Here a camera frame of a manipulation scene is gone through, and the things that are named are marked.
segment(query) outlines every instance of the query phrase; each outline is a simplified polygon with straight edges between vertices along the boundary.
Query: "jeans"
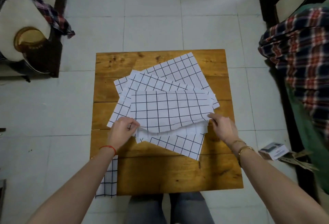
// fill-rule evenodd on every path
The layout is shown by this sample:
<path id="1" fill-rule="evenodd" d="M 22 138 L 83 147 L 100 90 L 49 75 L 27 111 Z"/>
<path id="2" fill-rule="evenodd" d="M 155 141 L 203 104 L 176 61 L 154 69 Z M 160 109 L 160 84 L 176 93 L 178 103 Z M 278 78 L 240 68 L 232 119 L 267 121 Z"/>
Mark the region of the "jeans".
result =
<path id="1" fill-rule="evenodd" d="M 214 224 L 200 192 L 169 194 L 170 224 Z M 163 194 L 132 196 L 124 220 L 125 224 L 167 224 L 162 211 Z"/>

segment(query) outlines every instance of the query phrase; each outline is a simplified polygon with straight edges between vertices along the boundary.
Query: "person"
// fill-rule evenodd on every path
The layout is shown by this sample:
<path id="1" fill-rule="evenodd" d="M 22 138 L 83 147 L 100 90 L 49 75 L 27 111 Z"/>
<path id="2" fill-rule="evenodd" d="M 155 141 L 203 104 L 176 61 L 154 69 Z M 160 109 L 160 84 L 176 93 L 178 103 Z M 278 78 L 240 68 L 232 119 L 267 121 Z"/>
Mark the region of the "person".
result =
<path id="1" fill-rule="evenodd" d="M 329 216 L 314 199 L 247 147 L 229 118 L 218 114 L 209 114 L 209 117 L 218 138 L 240 160 L 242 169 L 275 223 L 329 223 Z M 107 144 L 113 148 L 101 148 L 93 159 L 35 211 L 28 224 L 81 223 L 115 155 L 114 150 L 126 143 L 138 126 L 138 122 L 132 118 L 119 118 L 113 124 L 107 140 Z M 133 196 L 125 223 L 166 223 L 161 201 L 162 195 Z M 171 223 L 214 223 L 200 192 L 170 194 L 170 201 Z"/>

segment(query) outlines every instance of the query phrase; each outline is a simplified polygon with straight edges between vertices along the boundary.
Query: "person's right arm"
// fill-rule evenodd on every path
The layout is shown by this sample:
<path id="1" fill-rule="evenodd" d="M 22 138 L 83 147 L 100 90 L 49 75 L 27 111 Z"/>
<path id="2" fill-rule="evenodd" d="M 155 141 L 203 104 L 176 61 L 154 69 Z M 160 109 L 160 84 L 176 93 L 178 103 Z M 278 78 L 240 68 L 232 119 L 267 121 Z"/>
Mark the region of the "person's right arm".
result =
<path id="1" fill-rule="evenodd" d="M 240 148 L 246 145 L 236 141 L 241 139 L 235 124 L 219 114 L 211 113 L 209 117 L 216 135 L 238 157 Z M 312 197 L 256 152 L 243 149 L 240 162 L 276 224 L 329 223 L 329 216 Z"/>

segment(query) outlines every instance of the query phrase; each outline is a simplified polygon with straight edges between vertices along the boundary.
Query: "wooden tabletop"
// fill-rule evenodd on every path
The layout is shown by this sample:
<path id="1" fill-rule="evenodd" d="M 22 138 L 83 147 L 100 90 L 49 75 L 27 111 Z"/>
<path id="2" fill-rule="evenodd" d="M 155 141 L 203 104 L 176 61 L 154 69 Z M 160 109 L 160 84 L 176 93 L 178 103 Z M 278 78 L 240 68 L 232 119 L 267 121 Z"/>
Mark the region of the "wooden tabletop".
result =
<path id="1" fill-rule="evenodd" d="M 216 113 L 234 120 L 225 51 L 182 50 L 97 53 L 90 157 L 105 145 L 107 123 L 119 99 L 113 81 L 192 52 L 220 107 Z M 141 195 L 243 188 L 241 169 L 230 149 L 208 126 L 199 161 L 134 138 L 118 152 L 117 195 Z"/>

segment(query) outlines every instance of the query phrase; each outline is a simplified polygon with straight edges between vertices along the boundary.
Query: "tile floor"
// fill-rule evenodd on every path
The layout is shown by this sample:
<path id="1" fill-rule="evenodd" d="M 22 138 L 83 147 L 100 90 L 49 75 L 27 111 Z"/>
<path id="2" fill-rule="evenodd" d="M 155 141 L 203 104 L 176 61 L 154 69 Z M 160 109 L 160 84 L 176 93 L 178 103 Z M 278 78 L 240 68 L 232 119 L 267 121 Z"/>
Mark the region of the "tile floor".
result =
<path id="1" fill-rule="evenodd" d="M 257 46 L 258 0 L 68 0 L 76 36 L 63 38 L 58 79 L 0 80 L 2 224 L 23 223 L 88 161 L 96 52 L 224 48 L 236 124 L 250 146 L 289 145 L 277 87 Z M 293 168 L 274 166 L 293 180 Z M 243 173 L 244 189 L 203 192 L 216 223 L 272 222 Z M 94 199 L 88 223 L 121 223 L 129 197 Z M 163 203 L 169 218 L 170 203 Z"/>

